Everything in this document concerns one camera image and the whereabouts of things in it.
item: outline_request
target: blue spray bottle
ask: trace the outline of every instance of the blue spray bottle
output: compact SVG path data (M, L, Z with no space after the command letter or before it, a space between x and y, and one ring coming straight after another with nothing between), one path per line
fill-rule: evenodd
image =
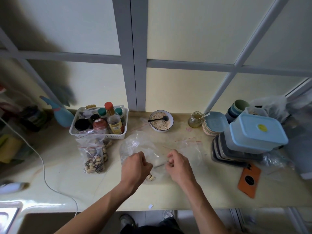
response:
M50 99L40 96L40 98L45 101L48 105L51 105L52 110L54 112L54 117L57 122L63 126L69 128L71 126L72 121L74 120L74 115L70 113L65 108L60 107L55 102L52 102Z

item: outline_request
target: oatmeal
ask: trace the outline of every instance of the oatmeal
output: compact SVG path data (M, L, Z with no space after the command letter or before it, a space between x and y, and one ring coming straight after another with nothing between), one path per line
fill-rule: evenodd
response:
M151 117L151 120L163 118L163 116L166 116L164 112L157 112ZM152 121L151 124L152 126L154 126L154 128L158 130L168 130L170 122L164 121L164 120L158 120L158 121Z

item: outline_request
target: plastic basket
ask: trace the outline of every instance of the plastic basket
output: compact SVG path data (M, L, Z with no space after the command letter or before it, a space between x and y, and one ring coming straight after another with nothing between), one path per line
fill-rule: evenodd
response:
M124 136L125 136L125 134L126 134L126 132L127 132L129 110L128 110L127 108L125 108L124 105L114 106L114 109L116 109L116 108L121 108L121 109L125 112L126 125L125 125L125 127L124 127L124 133L121 134L121 135L107 134L105 137L106 137L106 138L110 138L110 139L124 139ZM70 133L71 135L76 136L77 138L81 138L81 137L87 135L87 133L84 133L84 132L82 132L82 131L78 131L78 130L75 128L75 126L74 126L75 122L76 122L78 119L81 118L79 113L80 113L80 112L83 112L84 110L85 110L85 107L81 107L81 108L79 108L79 109L77 110L77 112L76 112L76 114L75 114L75 117L74 117L74 120L73 120L73 122L72 122L72 125L71 125L71 127L70 127L70 129L69 129L69 133Z

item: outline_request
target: stacked plates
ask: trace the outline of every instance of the stacked plates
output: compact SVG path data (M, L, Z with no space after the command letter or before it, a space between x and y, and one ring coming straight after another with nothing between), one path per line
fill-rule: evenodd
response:
M227 118L221 112L210 112L204 117L202 128L207 135L216 136L229 126Z
M213 139L211 148L211 157L215 162L238 167L247 167L249 162L262 160L261 154L243 153L230 150L226 145L224 132L221 132L220 135L216 135Z

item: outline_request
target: white cable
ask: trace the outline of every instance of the white cable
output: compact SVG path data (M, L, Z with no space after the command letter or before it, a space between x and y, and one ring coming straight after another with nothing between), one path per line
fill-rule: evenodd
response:
M29 146L29 148L31 148L31 149L39 156L39 158L41 159L41 162L42 162L42 166L43 166L43 179L44 179L44 183L47 185L47 187L48 187L50 190L52 190L52 191L54 191L54 192L56 192L56 193L58 193L58 194L64 195L64 196L66 196L66 197L68 197L68 198L71 198L71 199L75 202L75 204L76 204L76 213L75 213L75 217L76 217L77 212L78 212L78 204L77 204L76 200L75 200L73 197L71 197L71 196L68 196L68 195L63 194L63 193L61 193L61 192L58 192L58 191L56 191L56 190L53 190L53 189L48 185L48 183L46 182L46 180L45 180L45 166L44 166L44 162L43 162L43 159L42 159L42 157L40 156L40 154L24 139L24 137L22 137L16 130L14 130L5 120L3 120L1 117L0 117L0 120L1 120L4 124L6 124L15 134L17 134L19 137L21 137L21 139Z

